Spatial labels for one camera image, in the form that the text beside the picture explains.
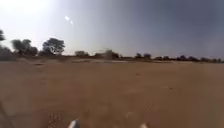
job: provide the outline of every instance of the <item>hazy sky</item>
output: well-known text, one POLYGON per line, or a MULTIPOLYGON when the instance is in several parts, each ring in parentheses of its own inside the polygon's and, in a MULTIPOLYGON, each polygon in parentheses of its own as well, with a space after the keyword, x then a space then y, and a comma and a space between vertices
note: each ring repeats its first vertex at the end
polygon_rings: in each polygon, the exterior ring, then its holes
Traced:
POLYGON ((224 58, 223 0, 0 0, 8 40, 41 48, 62 39, 66 53, 111 48, 123 55, 224 58))

